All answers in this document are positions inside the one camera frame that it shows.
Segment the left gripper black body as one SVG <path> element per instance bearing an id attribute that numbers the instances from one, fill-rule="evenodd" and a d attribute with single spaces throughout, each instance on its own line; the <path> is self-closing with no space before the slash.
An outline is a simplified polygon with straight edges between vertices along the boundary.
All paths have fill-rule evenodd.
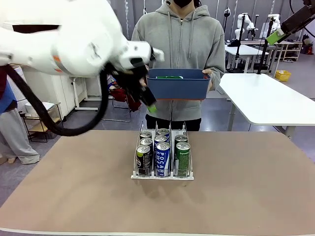
<path id="1" fill-rule="evenodd" d="M 110 73 L 118 85 L 125 89 L 134 99 L 144 99 L 147 85 L 145 82 L 148 68 L 146 65 L 131 70 L 118 71 L 113 68 Z"/>

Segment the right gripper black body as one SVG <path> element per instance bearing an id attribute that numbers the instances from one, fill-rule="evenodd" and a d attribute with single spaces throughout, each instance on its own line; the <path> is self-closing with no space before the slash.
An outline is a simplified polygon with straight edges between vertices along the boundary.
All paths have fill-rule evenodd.
<path id="1" fill-rule="evenodd" d="M 292 16 L 286 19 L 281 29 L 285 34 L 296 33 L 301 28 L 308 25 L 312 20 L 315 19 L 315 5 L 305 5 L 300 10 L 295 12 Z"/>

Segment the person's left hand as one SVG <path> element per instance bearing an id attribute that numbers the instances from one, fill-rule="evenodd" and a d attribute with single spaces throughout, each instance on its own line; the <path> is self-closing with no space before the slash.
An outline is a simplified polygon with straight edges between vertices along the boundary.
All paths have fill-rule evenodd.
<path id="1" fill-rule="evenodd" d="M 212 82 L 212 70 L 211 70 L 211 69 L 204 69 L 204 70 L 202 70 L 202 73 L 203 73 L 204 75 L 206 75 L 207 77 L 210 78 L 209 84 L 208 84 L 208 91 L 210 91 L 211 88 L 212 88 L 212 86 L 213 86 L 213 82 Z"/>

